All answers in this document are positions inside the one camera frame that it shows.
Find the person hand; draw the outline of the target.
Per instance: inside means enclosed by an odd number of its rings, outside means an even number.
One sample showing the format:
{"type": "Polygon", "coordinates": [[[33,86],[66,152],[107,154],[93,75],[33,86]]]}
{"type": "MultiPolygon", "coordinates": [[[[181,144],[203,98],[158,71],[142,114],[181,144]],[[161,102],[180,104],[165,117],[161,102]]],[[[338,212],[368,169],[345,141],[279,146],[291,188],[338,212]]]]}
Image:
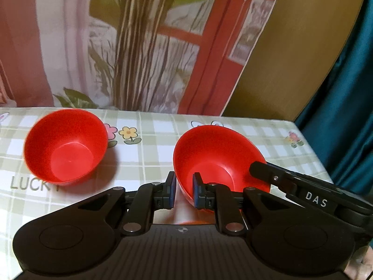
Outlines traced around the person hand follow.
{"type": "Polygon", "coordinates": [[[372,247],[364,246],[357,250],[345,268],[345,274],[353,280],[372,279],[372,247]]]}

